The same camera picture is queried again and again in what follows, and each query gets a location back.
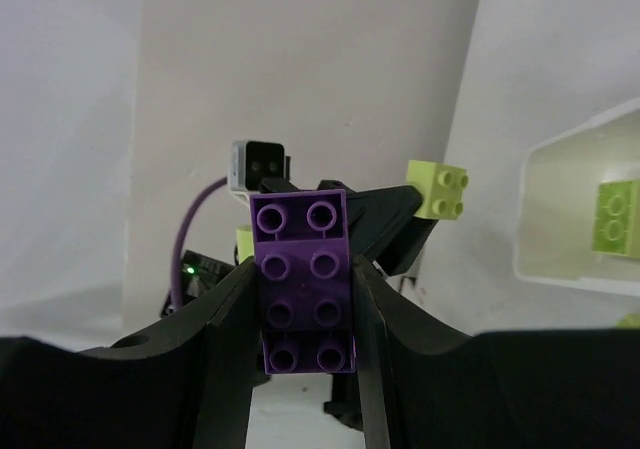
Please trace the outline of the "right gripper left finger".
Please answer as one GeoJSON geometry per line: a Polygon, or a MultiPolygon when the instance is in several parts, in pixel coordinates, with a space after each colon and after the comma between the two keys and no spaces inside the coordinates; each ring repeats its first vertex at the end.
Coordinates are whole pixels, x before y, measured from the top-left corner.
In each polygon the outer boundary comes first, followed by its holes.
{"type": "Polygon", "coordinates": [[[110,347],[1,341],[5,448],[241,448],[258,352],[256,268],[110,347]]]}

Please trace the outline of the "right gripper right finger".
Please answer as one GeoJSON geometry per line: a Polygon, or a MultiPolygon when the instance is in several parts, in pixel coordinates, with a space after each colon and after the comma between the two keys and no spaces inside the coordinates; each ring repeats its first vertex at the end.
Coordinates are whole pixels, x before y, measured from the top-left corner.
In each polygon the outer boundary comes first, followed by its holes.
{"type": "Polygon", "coordinates": [[[356,362],[370,448],[635,448],[639,334],[467,336],[352,266],[356,362]]]}

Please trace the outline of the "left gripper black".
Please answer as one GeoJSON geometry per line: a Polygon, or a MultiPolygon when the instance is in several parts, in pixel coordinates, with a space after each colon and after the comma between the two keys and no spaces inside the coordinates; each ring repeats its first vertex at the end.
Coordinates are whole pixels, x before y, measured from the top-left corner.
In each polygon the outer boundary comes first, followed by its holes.
{"type": "Polygon", "coordinates": [[[351,262],[362,255],[384,276],[406,273],[438,223],[417,217],[422,203],[411,185],[356,192],[335,180],[315,190],[282,178],[261,182],[236,244],[237,262],[253,258],[258,271],[258,383],[273,374],[329,373],[325,413],[361,428],[351,262]]]}

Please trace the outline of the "green square lego brick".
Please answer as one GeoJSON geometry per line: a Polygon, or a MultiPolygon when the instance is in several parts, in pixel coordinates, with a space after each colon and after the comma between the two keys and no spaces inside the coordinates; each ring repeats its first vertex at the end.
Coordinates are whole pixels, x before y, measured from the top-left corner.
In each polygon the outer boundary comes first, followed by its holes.
{"type": "Polygon", "coordinates": [[[465,169],[431,161],[410,160],[406,182],[421,194],[415,217],[457,220],[464,211],[463,193],[469,184],[465,169]]]}

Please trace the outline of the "purple long lego brick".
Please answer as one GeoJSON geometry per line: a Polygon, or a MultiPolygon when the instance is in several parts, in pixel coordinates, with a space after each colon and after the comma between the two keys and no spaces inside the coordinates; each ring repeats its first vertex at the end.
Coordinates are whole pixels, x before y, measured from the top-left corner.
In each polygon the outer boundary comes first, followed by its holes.
{"type": "Polygon", "coordinates": [[[254,195],[250,211],[266,372],[354,372],[345,191],[254,195]]]}

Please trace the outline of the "white three-compartment tray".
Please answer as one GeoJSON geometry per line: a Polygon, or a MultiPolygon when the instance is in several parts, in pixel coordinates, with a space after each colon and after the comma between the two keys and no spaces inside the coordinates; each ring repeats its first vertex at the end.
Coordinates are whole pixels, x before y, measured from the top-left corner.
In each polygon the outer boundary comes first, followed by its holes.
{"type": "Polygon", "coordinates": [[[639,294],[639,262],[591,249],[600,184],[639,175],[639,101],[549,138],[520,171],[513,269],[527,282],[639,294]]]}

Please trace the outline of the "green curved lego brick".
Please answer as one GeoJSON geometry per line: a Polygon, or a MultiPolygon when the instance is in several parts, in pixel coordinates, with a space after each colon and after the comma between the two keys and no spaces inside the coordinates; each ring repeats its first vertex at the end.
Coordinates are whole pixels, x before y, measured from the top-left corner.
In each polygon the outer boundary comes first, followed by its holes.
{"type": "Polygon", "coordinates": [[[241,225],[236,229],[236,246],[234,250],[237,265],[247,258],[254,256],[253,231],[250,224],[241,225]]]}

